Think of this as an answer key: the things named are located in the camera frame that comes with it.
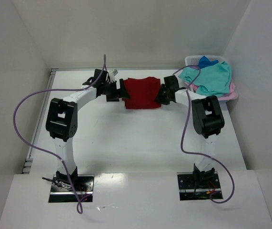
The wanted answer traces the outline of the red t shirt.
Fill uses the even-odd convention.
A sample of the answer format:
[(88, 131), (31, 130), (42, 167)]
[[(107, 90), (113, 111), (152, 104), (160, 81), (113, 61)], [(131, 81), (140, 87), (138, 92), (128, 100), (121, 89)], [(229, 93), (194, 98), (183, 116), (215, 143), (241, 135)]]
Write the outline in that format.
[(161, 104), (155, 101), (161, 88), (160, 79), (155, 77), (128, 78), (124, 80), (124, 86), (130, 96), (129, 99), (123, 99), (126, 109), (156, 109), (161, 107)]

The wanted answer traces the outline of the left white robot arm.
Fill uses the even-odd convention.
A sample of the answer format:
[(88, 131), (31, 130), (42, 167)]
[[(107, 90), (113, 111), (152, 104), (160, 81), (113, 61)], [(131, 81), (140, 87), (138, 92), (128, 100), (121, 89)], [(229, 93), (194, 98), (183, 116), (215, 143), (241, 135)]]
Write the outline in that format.
[(55, 182), (72, 187), (78, 185), (78, 169), (73, 154), (73, 137), (78, 128), (78, 111), (101, 95), (108, 102), (130, 98), (122, 79), (117, 87), (116, 69), (96, 69), (94, 75), (82, 84), (82, 88), (64, 98), (53, 98), (49, 105), (46, 130), (55, 144), (58, 159)]

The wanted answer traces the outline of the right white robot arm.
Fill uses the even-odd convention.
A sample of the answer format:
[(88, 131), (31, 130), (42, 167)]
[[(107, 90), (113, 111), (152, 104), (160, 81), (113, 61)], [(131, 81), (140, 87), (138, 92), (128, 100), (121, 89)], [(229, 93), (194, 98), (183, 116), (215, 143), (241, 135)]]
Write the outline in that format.
[[(187, 88), (180, 87), (177, 77), (171, 75), (164, 78), (164, 83), (161, 85), (156, 101), (163, 105), (169, 105), (170, 102), (175, 102), (183, 104), (188, 108), (180, 148), (185, 154), (196, 155), (201, 158), (200, 161), (194, 163), (192, 172), (192, 181), (197, 187), (201, 183), (206, 183), (214, 177), (215, 163), (222, 166), (225, 171), (227, 171), (228, 168), (220, 160), (215, 158), (216, 141), (225, 124), (218, 98), (214, 95), (204, 98), (192, 98), (192, 94), (193, 93)], [(184, 137), (190, 117), (192, 117), (195, 132), (204, 139), (200, 152), (190, 152), (183, 148)]]

